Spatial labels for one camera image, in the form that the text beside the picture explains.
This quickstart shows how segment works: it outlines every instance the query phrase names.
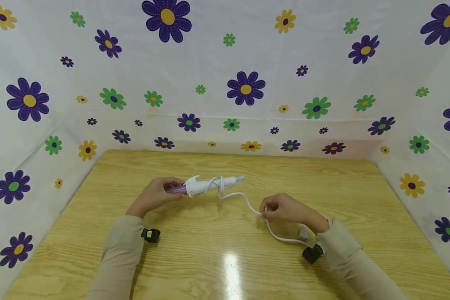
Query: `table surface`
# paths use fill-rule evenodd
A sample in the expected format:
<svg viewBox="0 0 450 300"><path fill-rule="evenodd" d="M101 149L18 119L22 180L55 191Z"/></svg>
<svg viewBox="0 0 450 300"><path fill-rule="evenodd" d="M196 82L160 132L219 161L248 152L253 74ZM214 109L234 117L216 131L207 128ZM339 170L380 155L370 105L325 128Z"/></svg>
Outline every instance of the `table surface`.
<svg viewBox="0 0 450 300"><path fill-rule="evenodd" d="M111 225L157 176L241 176L258 209L286 192L348 228L412 299L450 299L450 274L376 166L364 160L106 151L29 259L5 299L83 299ZM133 299L355 299L325 259L275 240L245 200L215 191L169 203L144 218L162 234L145 243ZM299 225L272 224L296 238Z"/></svg>

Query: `fabric backdrop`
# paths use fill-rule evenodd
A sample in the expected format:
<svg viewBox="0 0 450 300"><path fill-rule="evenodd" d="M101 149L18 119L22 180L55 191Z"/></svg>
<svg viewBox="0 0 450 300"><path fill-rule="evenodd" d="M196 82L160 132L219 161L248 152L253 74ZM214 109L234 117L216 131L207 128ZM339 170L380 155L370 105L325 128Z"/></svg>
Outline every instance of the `fabric backdrop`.
<svg viewBox="0 0 450 300"><path fill-rule="evenodd" d="M0 0L0 297L107 149L370 159L450 271L442 1Z"/></svg>

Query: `hand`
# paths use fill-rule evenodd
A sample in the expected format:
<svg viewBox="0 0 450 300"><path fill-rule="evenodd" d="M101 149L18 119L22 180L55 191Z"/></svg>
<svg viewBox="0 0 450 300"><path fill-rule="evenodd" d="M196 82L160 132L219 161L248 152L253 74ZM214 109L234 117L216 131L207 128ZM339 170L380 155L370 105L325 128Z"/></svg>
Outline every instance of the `hand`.
<svg viewBox="0 0 450 300"><path fill-rule="evenodd" d="M185 195L169 194L165 192L165 188L184 183L185 181L175 177L155 177L143 189L142 193L132 203L127 212L125 212L125 215L134 215L143 218L147 212L159 208L167 202L183 199Z"/></svg>
<svg viewBox="0 0 450 300"><path fill-rule="evenodd" d="M263 199L260 212L263 218L270 221L283 220L305 224L315 234L324 233L329 228L328 220L323 215L285 193Z"/></svg>

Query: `white cable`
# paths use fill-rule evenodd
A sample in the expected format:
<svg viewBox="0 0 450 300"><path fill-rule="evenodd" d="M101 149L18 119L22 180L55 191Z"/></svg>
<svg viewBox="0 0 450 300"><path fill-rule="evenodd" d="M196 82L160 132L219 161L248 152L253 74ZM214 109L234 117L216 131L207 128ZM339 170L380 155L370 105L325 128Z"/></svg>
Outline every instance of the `white cable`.
<svg viewBox="0 0 450 300"><path fill-rule="evenodd" d="M218 185L218 184L216 184L215 182L213 182L213 181L214 181L215 179L217 179L217 178L220 178L220 185ZM256 211L255 209L253 209L253 207L250 205L250 202L248 201L247 196L246 196L244 193L242 193L242 192L238 192L238 193L237 193L237 192L233 192L233 193L230 193L230 194L228 194L228 195L224 195L224 188L225 188L225 185L224 185L224 177L223 177L223 176L220 176L220 177L216 176L216 177L213 177L211 180L209 180L209 182L208 182L207 186L205 187L205 190L203 191L203 193L206 193L206 192L209 190L209 187L210 187L210 185L211 185L212 183L215 184L216 186L218 186L218 198L219 198L220 200L223 200L223 199L228 198L228 197L230 197L230 196L241 195L241 196L243 196L243 197L245 198L245 201L247 202L247 205L248 205L248 207L251 209L251 211L253 211L253 212L256 213L257 215L262 215L260 212L258 212L258 211ZM268 222L267 219L265 219L265 222L267 223L268 231L270 231L270 234L271 234L273 237L275 237L277 240L283 241L283 242L285 242L285 243L298 243L298 244L302 244L302 245L304 245L304 246L306 246L306 247L312 248L312 246L308 245L308 244L305 243L303 240L284 239L284 238L282 238L282 237L276 236L276 235L273 233L272 228L270 228L270 224L269 224L269 222Z"/></svg>

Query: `beige sleeve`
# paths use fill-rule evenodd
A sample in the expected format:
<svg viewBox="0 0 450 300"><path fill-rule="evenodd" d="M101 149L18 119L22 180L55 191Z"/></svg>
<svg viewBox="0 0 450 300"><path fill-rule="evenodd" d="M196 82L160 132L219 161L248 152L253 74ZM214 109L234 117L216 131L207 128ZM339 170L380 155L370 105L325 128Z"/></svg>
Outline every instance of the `beige sleeve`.
<svg viewBox="0 0 450 300"><path fill-rule="evenodd" d="M407 299L338 220L329 220L329 225L329 230L317 234L317 241L330 268L344 278L361 299Z"/></svg>
<svg viewBox="0 0 450 300"><path fill-rule="evenodd" d="M143 250L142 222L139 217L123 215L112 225L87 300L130 298L133 275Z"/></svg>

